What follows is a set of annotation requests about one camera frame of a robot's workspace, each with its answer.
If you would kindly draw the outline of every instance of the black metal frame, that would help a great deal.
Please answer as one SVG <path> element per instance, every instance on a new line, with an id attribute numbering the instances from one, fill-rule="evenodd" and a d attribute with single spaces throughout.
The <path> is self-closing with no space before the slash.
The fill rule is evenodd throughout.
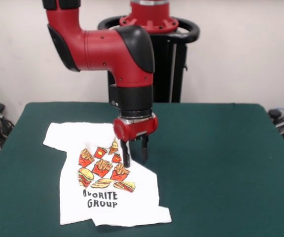
<path id="1" fill-rule="evenodd" d="M 98 29 L 103 30 L 119 26 L 121 17 L 123 16 L 103 20 L 98 25 Z M 155 56 L 154 102 L 180 102 L 183 72 L 186 68 L 186 44 L 196 41 L 200 35 L 200 29 L 195 23 L 181 18 L 176 19 L 179 21 L 179 27 L 189 32 L 181 33 L 177 30 L 168 34 L 150 34 Z M 109 102 L 112 102 L 110 95 L 113 93 L 111 87 L 113 84 L 115 84 L 113 75 L 108 72 Z"/>

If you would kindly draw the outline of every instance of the green tablecloth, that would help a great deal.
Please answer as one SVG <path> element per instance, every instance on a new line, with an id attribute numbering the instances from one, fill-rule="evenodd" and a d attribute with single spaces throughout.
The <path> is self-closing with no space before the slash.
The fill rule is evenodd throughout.
<path id="1" fill-rule="evenodd" d="M 156 104 L 146 167 L 173 222 L 60 226 L 66 154 L 42 144 L 51 122 L 112 122 L 105 103 L 32 103 L 0 153 L 0 236 L 284 236 L 284 140 L 259 105 Z"/>

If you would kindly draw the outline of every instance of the sandwich graphic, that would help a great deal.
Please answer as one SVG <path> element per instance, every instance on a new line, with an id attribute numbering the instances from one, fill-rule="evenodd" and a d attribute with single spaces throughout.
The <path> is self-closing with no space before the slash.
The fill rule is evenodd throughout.
<path id="1" fill-rule="evenodd" d="M 98 147 L 94 154 L 94 157 L 101 159 L 106 153 L 107 153 L 107 150 L 105 148 Z"/>
<path id="2" fill-rule="evenodd" d="M 125 190 L 128 192 L 133 192 L 136 188 L 136 184 L 133 182 L 119 181 L 113 184 L 117 189 Z"/>
<path id="3" fill-rule="evenodd" d="M 113 155 L 112 162 L 113 163 L 120 163 L 121 162 L 121 156 L 119 154 L 115 153 Z"/>
<path id="4" fill-rule="evenodd" d="M 98 162 L 96 162 L 93 169 L 93 173 L 103 178 L 111 170 L 111 168 L 112 168 L 111 162 L 101 159 Z"/>
<path id="5" fill-rule="evenodd" d="M 83 168 L 90 165 L 92 162 L 94 162 L 93 156 L 89 153 L 87 149 L 84 149 L 81 151 L 81 154 L 79 155 L 78 164 L 81 165 Z"/>
<path id="6" fill-rule="evenodd" d="M 111 179 L 117 180 L 117 181 L 123 181 L 127 178 L 128 174 L 130 173 L 129 170 L 127 170 L 123 163 L 119 163 L 113 170 Z"/>
<path id="7" fill-rule="evenodd" d="M 87 188 L 93 180 L 94 175 L 89 169 L 80 168 L 78 170 L 78 181 L 81 186 Z"/>
<path id="8" fill-rule="evenodd" d="M 117 151 L 118 151 L 118 143 L 117 143 L 116 139 L 114 139 L 112 146 L 110 147 L 110 150 L 109 150 L 109 155 L 112 155 L 112 154 L 116 153 Z"/>
<path id="9" fill-rule="evenodd" d="M 114 182 L 112 179 L 99 179 L 94 184 L 91 185 L 92 188 L 104 189 Z"/>

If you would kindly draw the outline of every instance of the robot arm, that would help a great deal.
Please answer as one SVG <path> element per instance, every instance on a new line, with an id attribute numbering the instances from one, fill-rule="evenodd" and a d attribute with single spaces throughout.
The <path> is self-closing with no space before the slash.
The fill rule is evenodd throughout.
<path id="1" fill-rule="evenodd" d="M 149 34 L 140 26 L 85 31 L 79 25 L 80 0 L 43 0 L 48 28 L 64 65 L 72 71 L 108 70 L 116 81 L 119 117 L 114 131 L 121 140 L 124 165 L 130 165 L 126 142 L 143 139 L 157 128 L 152 112 L 154 54 Z"/>

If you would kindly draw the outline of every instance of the white t-shirt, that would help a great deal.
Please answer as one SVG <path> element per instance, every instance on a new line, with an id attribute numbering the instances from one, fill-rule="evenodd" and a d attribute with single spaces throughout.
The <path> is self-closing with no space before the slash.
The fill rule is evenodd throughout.
<path id="1" fill-rule="evenodd" d="M 67 152 L 60 177 L 61 225 L 93 219 L 95 225 L 171 222 L 159 207 L 157 176 L 131 160 L 123 167 L 120 141 L 109 123 L 52 123 L 45 145 Z"/>

